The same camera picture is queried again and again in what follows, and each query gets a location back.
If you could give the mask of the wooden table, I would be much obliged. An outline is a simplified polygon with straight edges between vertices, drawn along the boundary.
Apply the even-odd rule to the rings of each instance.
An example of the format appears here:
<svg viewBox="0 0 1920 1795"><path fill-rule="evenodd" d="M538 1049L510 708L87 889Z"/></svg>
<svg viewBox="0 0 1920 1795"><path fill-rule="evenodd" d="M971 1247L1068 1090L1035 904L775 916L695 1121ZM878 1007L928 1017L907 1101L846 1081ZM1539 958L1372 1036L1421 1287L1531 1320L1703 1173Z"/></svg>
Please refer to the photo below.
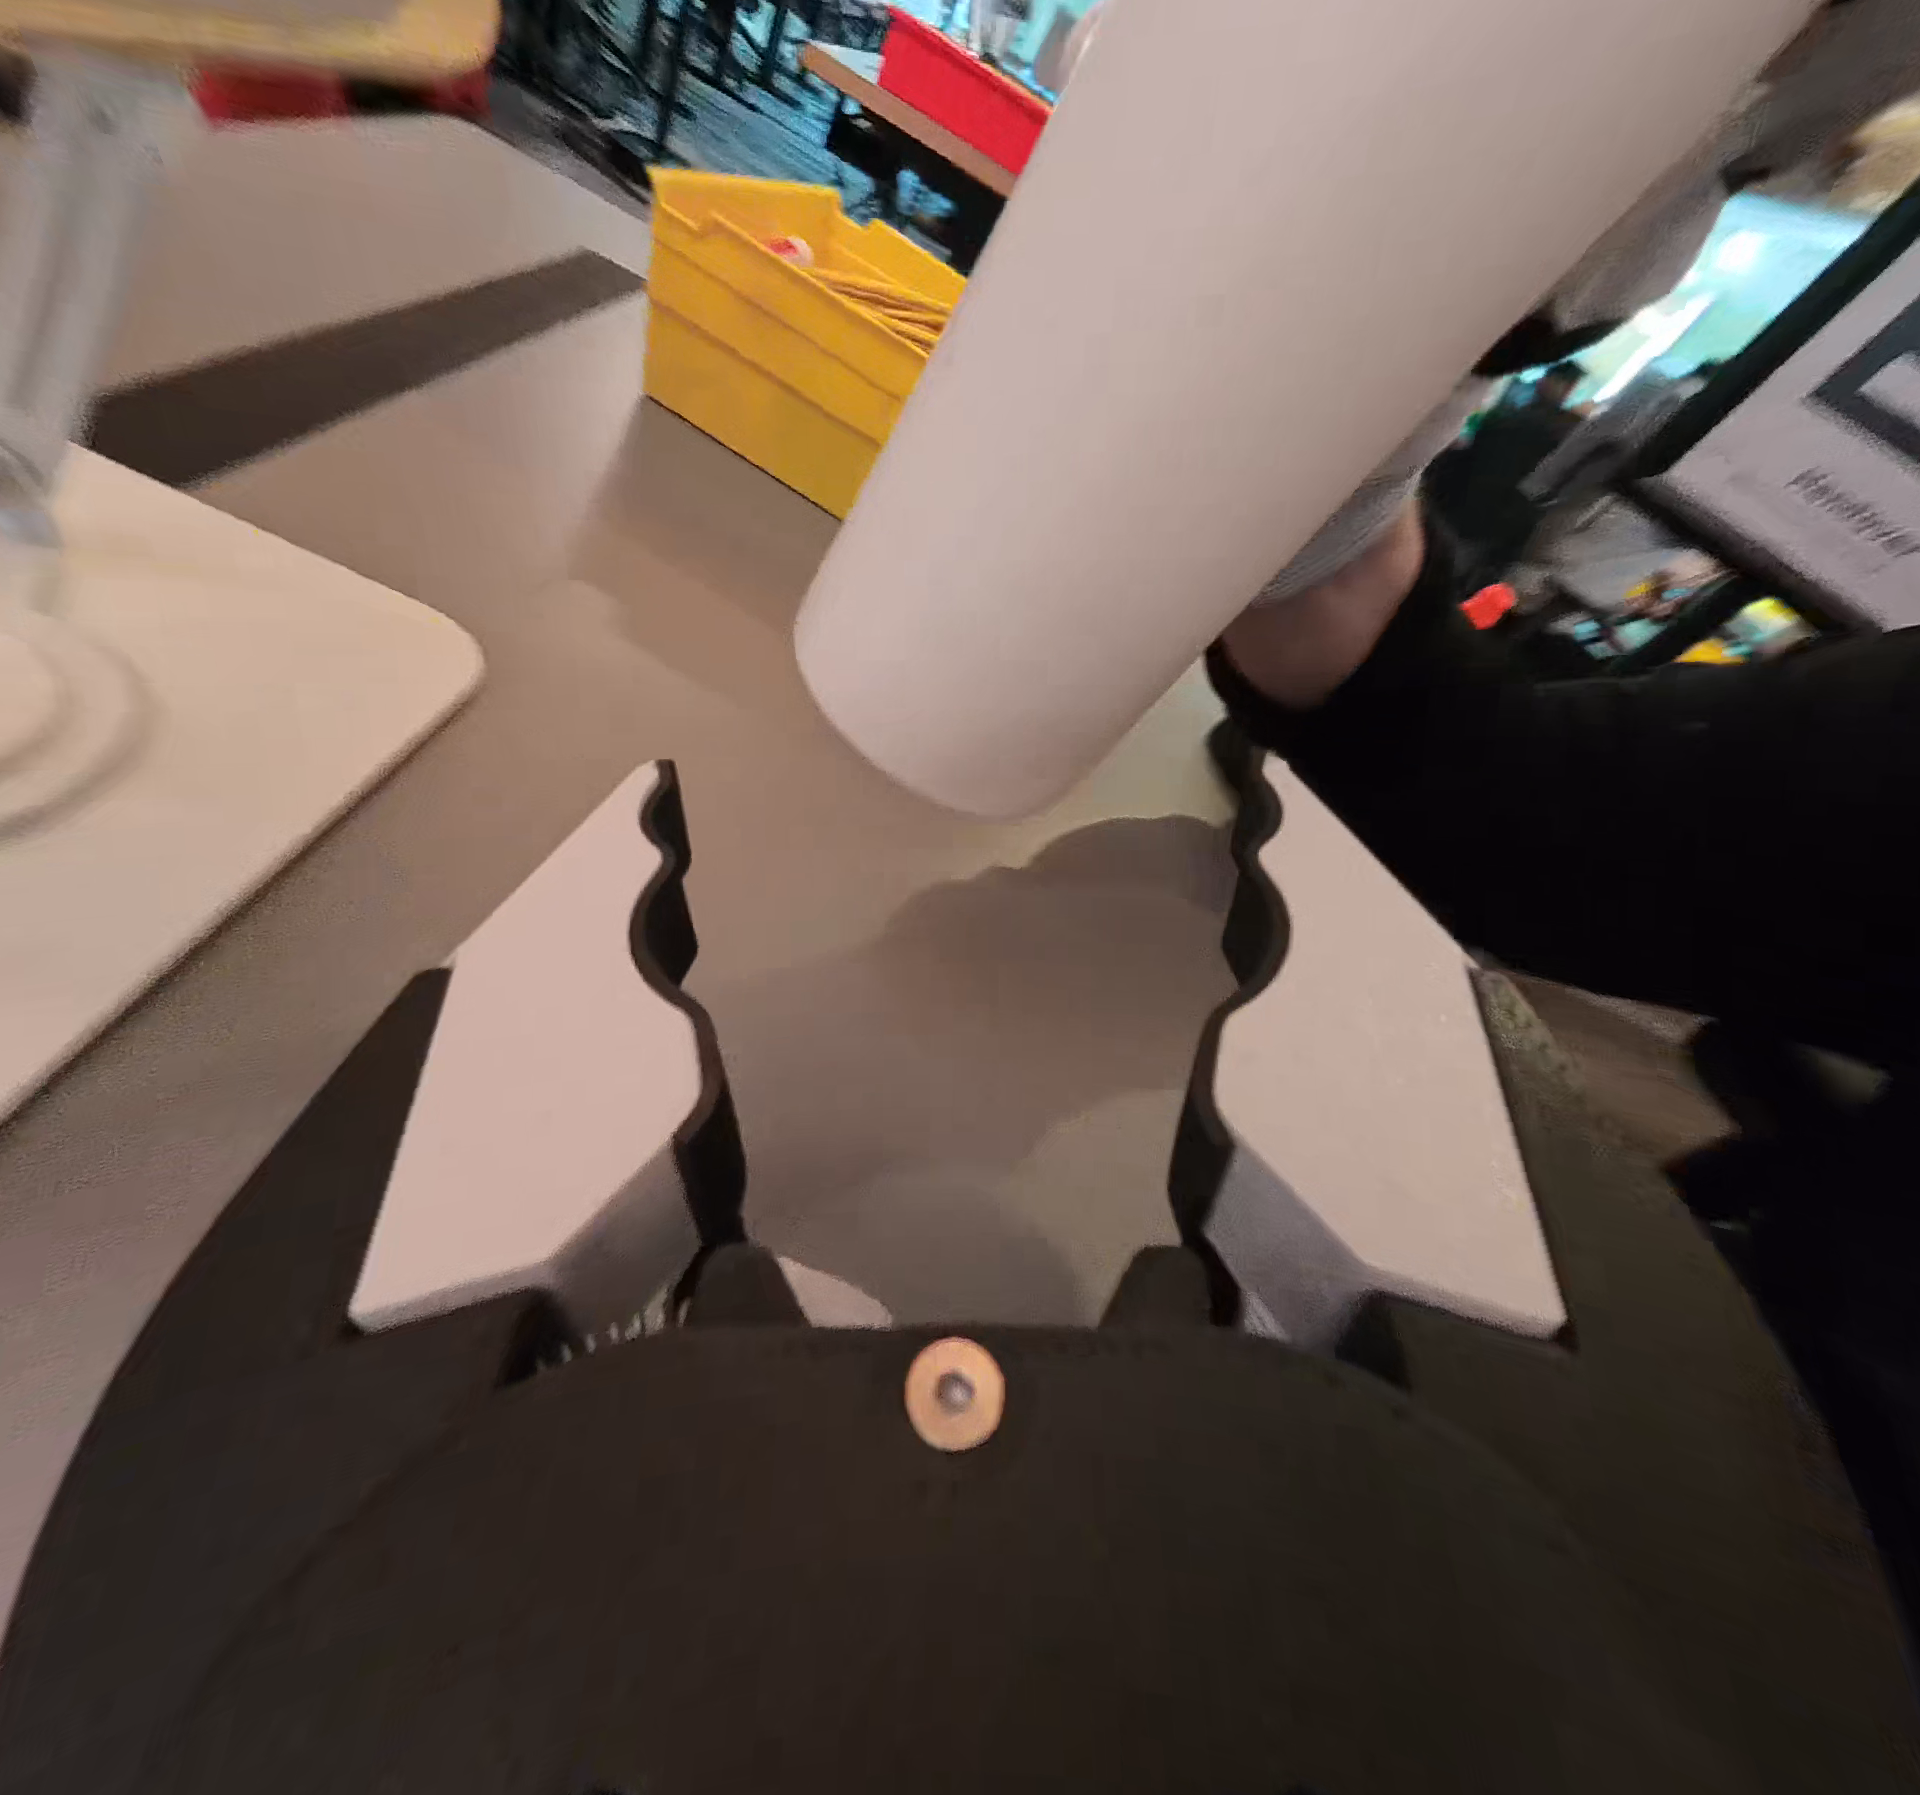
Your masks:
<svg viewBox="0 0 1920 1795"><path fill-rule="evenodd" d="M842 101L855 105L872 120L910 138L971 183L994 194L994 197L1010 197L1017 185L1016 171L994 163L973 141L947 129L936 116L883 87L878 83L881 56L876 53L808 40L799 48L799 70L824 81Z"/></svg>

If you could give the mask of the red plastic bin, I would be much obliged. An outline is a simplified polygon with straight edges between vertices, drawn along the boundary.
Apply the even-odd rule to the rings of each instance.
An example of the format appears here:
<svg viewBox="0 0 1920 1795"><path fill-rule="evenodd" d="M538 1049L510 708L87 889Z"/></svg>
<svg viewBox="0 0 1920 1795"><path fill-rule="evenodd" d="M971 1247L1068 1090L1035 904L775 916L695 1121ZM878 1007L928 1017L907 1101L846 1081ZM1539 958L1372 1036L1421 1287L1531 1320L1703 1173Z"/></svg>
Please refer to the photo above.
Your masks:
<svg viewBox="0 0 1920 1795"><path fill-rule="evenodd" d="M1051 113L1039 94L899 9L881 40L876 83L1011 178L1024 172Z"/></svg>

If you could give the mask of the person's black trousers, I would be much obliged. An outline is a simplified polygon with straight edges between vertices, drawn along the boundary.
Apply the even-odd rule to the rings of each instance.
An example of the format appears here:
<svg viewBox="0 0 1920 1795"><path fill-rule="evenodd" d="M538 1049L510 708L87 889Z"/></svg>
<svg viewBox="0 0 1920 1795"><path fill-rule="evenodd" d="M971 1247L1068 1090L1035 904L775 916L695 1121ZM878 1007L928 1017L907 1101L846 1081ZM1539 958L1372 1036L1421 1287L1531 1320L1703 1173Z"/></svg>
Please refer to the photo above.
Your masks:
<svg viewBox="0 0 1920 1795"><path fill-rule="evenodd" d="M1725 1021L1686 1054L1731 1130L1672 1159L1666 1180L1803 1384L1915 1633L1915 1069Z"/></svg>

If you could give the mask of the yellow plastic bin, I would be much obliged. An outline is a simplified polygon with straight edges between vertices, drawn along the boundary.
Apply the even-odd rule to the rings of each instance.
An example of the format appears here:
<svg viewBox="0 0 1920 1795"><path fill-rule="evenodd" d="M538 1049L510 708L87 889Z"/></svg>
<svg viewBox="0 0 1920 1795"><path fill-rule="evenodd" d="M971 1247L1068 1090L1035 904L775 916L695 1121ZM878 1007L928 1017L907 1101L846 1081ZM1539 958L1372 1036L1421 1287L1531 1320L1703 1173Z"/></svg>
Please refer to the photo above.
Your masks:
<svg viewBox="0 0 1920 1795"><path fill-rule="evenodd" d="M784 267L767 238L803 238ZM968 281L823 185L651 174L644 393L814 508L851 511Z"/></svg>

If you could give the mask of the red canister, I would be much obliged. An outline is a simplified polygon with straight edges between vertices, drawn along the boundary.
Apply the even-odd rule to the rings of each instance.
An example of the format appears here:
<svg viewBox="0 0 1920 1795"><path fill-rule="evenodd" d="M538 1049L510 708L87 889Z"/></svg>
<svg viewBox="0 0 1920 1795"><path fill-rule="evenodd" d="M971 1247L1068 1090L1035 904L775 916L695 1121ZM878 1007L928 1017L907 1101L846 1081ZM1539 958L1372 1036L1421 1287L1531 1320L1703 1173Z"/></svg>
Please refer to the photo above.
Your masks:
<svg viewBox="0 0 1920 1795"><path fill-rule="evenodd" d="M205 120L216 127L414 113L484 120L493 105L493 70L481 64L449 81L393 83L228 64L193 71L188 91Z"/></svg>

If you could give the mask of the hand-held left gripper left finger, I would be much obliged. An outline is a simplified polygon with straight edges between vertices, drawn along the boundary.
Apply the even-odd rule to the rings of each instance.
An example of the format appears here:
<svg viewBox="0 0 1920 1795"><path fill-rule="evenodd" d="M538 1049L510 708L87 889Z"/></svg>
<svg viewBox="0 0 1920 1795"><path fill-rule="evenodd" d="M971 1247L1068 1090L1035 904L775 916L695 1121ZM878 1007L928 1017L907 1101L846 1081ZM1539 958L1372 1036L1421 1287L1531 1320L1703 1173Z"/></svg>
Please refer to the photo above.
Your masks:
<svg viewBox="0 0 1920 1795"><path fill-rule="evenodd" d="M738 1111L687 989L689 864L674 763L642 763L455 949L354 1329L538 1295L611 1342L745 1240Z"/></svg>

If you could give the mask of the white board stand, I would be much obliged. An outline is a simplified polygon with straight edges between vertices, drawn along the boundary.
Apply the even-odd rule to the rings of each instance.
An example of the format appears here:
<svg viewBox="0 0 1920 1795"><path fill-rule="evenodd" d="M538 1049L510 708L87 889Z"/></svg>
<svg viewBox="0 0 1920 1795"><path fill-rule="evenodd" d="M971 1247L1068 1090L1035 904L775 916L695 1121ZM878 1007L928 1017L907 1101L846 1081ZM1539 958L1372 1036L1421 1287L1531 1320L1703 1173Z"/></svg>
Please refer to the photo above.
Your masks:
<svg viewBox="0 0 1920 1795"><path fill-rule="evenodd" d="M4 145L1 1115L476 695L449 617L80 445L170 63L27 47Z"/></svg>

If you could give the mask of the white bottle with black cap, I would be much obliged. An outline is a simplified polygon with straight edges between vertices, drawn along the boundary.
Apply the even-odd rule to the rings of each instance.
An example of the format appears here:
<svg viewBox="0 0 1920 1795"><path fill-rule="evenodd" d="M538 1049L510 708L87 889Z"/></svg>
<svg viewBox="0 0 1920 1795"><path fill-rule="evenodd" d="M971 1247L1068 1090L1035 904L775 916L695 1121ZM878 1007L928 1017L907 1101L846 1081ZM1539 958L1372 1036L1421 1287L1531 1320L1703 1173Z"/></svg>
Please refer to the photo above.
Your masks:
<svg viewBox="0 0 1920 1795"><path fill-rule="evenodd" d="M1912 53L1915 0L1104 0L803 597L812 703L921 801L1050 806Z"/></svg>

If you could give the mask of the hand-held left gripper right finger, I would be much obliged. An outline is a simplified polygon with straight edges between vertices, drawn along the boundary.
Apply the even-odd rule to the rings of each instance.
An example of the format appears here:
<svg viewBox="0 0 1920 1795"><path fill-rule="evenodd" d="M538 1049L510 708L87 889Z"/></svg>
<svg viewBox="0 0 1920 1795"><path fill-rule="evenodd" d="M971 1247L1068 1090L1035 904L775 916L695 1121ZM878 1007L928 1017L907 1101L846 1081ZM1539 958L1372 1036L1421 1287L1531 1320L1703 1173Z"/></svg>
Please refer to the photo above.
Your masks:
<svg viewBox="0 0 1920 1795"><path fill-rule="evenodd" d="M1169 1163L1225 1322L1338 1342L1377 1299L1550 1341L1566 1320L1474 967L1275 757L1207 735L1231 794L1227 999Z"/></svg>

